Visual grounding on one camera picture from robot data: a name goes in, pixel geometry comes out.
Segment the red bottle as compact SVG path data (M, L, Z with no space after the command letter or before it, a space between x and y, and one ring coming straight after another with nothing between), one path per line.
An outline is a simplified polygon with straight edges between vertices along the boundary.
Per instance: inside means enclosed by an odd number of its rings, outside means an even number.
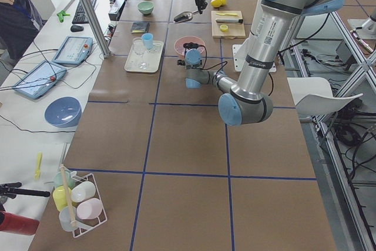
M34 235L39 226L39 221L29 217L24 217L1 211L1 231L19 235Z

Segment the green cup in rack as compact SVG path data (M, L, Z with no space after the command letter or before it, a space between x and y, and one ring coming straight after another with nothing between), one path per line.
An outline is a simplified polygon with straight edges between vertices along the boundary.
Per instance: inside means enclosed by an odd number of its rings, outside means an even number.
M71 173L68 171L65 171L65 178L66 178L66 183L70 189L73 189L75 187L75 180L71 177ZM54 188L57 188L59 186L63 186L63 179L62 179L62 174L58 172L54 178L53 181Z

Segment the lemon half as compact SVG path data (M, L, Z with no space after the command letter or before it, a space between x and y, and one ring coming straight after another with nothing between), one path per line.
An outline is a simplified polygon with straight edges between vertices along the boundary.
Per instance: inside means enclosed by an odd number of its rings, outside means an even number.
M227 32L229 30L229 27L227 25L223 24L223 25L220 25L220 30L222 32Z

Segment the yellow cup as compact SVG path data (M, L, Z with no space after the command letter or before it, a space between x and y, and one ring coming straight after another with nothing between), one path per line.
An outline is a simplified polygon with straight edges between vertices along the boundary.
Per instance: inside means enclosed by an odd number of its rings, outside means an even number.
M65 196L64 186L58 186L55 188L52 194L53 201L57 210L60 212L63 208L67 207L68 203Z

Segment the far teach pendant tablet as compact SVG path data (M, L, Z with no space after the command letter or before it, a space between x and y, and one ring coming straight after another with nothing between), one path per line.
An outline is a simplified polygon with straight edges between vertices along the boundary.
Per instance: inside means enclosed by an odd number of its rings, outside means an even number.
M91 53L91 37L67 36L52 61L60 65L80 65Z

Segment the yellow plastic fork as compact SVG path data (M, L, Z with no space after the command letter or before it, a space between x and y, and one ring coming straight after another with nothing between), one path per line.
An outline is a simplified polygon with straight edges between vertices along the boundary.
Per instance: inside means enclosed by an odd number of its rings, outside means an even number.
M36 168L35 168L35 173L34 173L35 180L39 180L40 175L41 175L42 157L43 157L42 152L38 152L37 157L36 157Z

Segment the white cup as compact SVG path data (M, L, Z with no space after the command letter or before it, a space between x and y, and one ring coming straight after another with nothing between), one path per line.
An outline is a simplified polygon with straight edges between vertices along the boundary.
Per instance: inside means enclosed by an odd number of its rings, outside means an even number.
M70 196L73 202L78 203L93 197L95 193L95 185L90 181L84 181L72 189Z

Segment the cream serving tray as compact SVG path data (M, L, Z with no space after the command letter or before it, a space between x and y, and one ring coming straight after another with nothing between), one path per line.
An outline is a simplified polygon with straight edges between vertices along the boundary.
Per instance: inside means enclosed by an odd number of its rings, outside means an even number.
M127 56L124 70L126 72L156 73L159 70L164 47L164 42L153 41L153 48L145 49L143 55L139 56L134 52L132 46Z

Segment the clear wine glass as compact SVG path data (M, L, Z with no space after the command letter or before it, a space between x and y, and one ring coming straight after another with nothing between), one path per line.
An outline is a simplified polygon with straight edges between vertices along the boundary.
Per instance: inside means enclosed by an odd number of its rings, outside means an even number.
M143 55L145 53L146 48L144 46L142 39L141 38L135 38L133 40L132 45L133 45L133 51L138 57L137 60L138 60L139 69L146 70L147 67L148 67L148 64L147 64L147 62L145 62L145 60L143 58Z

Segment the yellow plastic knife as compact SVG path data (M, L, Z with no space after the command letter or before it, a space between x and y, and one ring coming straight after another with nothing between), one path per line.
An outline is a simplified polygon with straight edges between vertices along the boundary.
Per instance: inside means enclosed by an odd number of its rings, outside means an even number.
M216 15L219 15L219 16L236 16L236 17L238 17L238 14L237 14L237 13L222 13L222 12L216 12L215 14L216 14Z

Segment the green bowl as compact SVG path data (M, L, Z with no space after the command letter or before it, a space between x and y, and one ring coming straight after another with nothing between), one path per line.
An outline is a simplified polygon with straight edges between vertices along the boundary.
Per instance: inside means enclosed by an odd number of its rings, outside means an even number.
M142 15L150 15L154 10L154 4L150 1L142 1L138 3L137 9Z

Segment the pink bowl of ice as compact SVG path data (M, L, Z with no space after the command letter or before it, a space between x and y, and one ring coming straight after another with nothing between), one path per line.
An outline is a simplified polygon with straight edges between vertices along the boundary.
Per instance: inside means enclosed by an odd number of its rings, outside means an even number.
M201 38L196 37L196 36L183 36L183 37L179 38L174 44L174 49L175 49L175 51L178 54L180 59L184 58L184 53L185 53L185 50L186 50L183 47L183 44L184 43L190 43L190 42L199 44L200 46L198 47L198 50L200 51L201 54L204 54L204 48L202 47L202 45L203 46L206 45L204 40L202 40Z

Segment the whole yellow lemon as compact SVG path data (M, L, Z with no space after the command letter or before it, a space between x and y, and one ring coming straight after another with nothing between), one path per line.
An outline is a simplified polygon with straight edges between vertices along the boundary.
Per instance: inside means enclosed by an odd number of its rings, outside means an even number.
M227 0L211 0L210 5L213 8L219 8L221 6L225 6L227 4Z

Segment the seated person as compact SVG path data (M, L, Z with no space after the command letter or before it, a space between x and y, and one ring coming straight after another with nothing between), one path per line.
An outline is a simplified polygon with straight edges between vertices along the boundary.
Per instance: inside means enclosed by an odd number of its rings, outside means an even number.
M45 21L31 0L1 0L3 60L15 65L38 35Z

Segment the metal ice scoop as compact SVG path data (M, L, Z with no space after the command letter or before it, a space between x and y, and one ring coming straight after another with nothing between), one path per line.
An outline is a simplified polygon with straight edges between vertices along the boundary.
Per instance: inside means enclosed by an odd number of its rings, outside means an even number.
M182 13L180 13L177 16L174 17L173 23L179 24L179 23L189 22L198 13L199 13L199 11L194 11L194 12L184 11L184 12L182 12Z

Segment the blue bowl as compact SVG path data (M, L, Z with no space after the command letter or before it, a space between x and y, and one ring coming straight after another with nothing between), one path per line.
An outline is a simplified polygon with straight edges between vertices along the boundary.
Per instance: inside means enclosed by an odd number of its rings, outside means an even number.
M57 128L70 128L77 126L82 116L80 102L71 96L66 96L53 101L45 110L44 118Z

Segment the black computer mouse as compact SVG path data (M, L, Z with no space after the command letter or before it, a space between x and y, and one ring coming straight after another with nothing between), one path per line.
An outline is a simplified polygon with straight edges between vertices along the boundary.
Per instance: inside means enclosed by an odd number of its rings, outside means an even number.
M72 26L70 27L70 31L71 31L71 32L81 32L81 31L83 31L83 30L84 30L84 27L81 26L81 25L72 25Z

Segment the pink cup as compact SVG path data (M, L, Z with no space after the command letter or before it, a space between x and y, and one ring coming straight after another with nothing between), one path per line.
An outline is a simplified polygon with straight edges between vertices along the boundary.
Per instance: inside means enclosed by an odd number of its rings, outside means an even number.
M83 220L94 219L102 213L102 209L102 201L98 198L91 198L78 205L76 215Z

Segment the green plastic tool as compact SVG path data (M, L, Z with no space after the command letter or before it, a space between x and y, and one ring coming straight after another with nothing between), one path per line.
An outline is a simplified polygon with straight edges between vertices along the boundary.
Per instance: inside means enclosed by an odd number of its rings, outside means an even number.
M64 22L65 17L70 16L70 14L67 13L65 10L61 10L56 15L57 15L60 23Z

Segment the near teach pendant tablet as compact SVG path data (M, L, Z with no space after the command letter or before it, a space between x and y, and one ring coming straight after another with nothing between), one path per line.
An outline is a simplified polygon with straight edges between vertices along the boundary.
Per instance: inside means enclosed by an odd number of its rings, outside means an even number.
M62 79L66 72L64 66L44 60L14 84L12 89L29 99L39 99Z

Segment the light blue cup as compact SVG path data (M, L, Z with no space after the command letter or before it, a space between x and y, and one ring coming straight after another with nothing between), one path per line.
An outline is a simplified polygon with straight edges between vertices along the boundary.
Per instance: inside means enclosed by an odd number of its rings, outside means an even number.
M145 33L141 37L143 44L146 49L152 49L153 48L153 34L151 33Z

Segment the wooden cutting board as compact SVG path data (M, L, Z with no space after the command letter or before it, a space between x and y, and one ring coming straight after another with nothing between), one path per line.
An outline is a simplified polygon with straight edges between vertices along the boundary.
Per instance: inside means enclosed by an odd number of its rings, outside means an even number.
M222 19L243 19L243 15L241 11L223 11L222 13L237 13L238 17L236 16L219 16L216 15L216 12L220 11L211 11L211 33L213 38L245 38L245 29L244 23L242 24L225 24L229 27L227 32L222 32L220 30L220 25L215 22L216 18Z

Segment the teach pendant tablet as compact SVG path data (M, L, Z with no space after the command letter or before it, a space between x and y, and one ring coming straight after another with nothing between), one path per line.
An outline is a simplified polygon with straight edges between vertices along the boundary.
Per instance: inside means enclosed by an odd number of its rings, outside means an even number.
M80 65L91 53L91 37L67 36L52 61L60 65Z
M12 89L29 99L39 99L62 79L66 72L64 66L44 60L14 84Z

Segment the aluminium frame post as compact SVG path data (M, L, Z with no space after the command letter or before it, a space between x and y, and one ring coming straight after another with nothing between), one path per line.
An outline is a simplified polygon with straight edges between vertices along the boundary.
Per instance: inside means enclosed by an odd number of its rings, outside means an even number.
M90 3L90 0L80 0L80 2L85 10L86 16L88 17L90 28L98 46L100 47L103 57L110 57L111 52L109 50L108 43L102 33L102 28L100 27L99 20L95 14L93 6Z

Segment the clear cup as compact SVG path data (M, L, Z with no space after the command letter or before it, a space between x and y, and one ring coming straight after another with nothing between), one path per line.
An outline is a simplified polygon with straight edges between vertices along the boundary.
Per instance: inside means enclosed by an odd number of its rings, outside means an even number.
M71 224L71 214L69 211L69 208L66 206L59 212L59 221L61 224L61 227L66 232L73 232L78 227L72 226Z

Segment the silver black knife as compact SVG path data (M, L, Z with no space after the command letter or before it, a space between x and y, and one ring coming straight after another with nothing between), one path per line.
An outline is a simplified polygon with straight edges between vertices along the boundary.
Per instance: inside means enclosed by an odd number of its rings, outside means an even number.
M216 23L219 24L242 24L243 19L222 19L222 18L216 18Z

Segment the dark folded cloth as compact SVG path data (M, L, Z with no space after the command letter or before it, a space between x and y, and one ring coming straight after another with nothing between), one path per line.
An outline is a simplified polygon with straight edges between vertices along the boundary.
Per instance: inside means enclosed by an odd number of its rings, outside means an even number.
M134 22L132 23L131 33L132 34L145 34L148 33L150 23L148 22Z

